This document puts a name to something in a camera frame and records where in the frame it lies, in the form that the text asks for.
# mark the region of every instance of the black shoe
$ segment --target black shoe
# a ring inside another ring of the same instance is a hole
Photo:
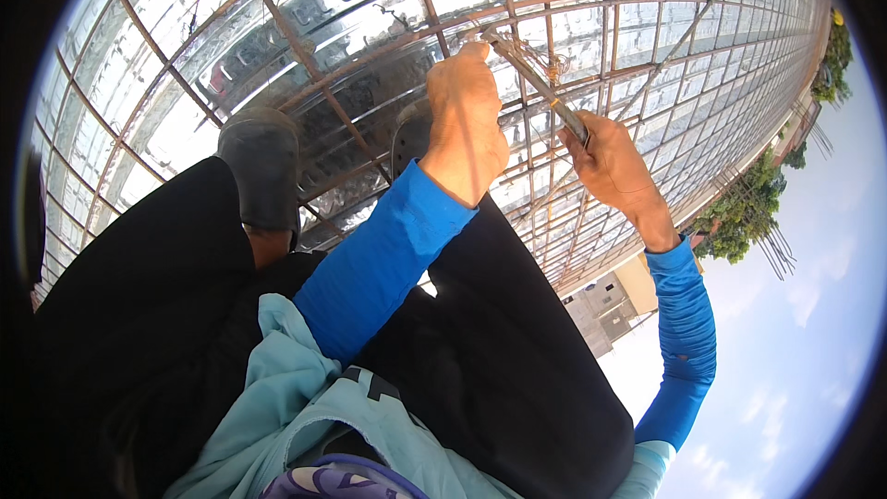
[[[299,238],[300,128],[279,110],[250,108],[228,118],[216,157],[234,173],[240,220],[259,229],[293,231]]]
[[[397,178],[410,160],[422,158],[431,138],[431,105],[427,98],[407,105],[397,115],[397,131],[391,142],[391,173]]]

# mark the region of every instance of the worker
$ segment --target worker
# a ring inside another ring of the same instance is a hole
[[[328,255],[288,253],[298,128],[259,109],[73,261],[37,315],[84,464],[141,498],[656,494],[714,377],[702,277],[626,128],[580,112],[587,146],[559,137],[659,296],[665,372],[632,427],[486,194],[509,156],[488,53],[428,72],[396,179]]]

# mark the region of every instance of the black pants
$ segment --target black pants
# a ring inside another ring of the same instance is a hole
[[[259,296],[292,297],[321,259],[256,271],[217,158],[105,229],[37,312],[53,404],[81,461],[160,496],[243,391]],[[356,363],[519,493],[608,497],[631,465],[632,420],[488,196],[429,274],[437,298],[413,290]]]

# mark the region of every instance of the hand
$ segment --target hand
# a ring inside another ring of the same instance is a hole
[[[467,43],[428,72],[434,122],[419,168],[461,205],[474,208],[508,163],[508,143],[497,118],[502,108],[484,61],[490,45]]]
[[[577,115],[588,128],[588,146],[569,131],[558,137],[573,157],[579,180],[599,201],[614,206],[637,227],[650,252],[680,244],[665,199],[622,124],[586,110]]]

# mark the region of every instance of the light blue cloth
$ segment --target light blue cloth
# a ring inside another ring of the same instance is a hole
[[[634,446],[634,459],[626,479],[612,499],[653,499],[659,492],[665,471],[677,454],[671,443],[645,441]]]
[[[355,428],[392,470],[433,499],[518,496],[444,449],[397,398],[370,398],[378,377],[372,372],[352,367],[338,377],[338,362],[320,352],[289,298],[262,295],[259,326],[264,338],[250,355],[247,388],[167,499],[255,499],[335,421]]]

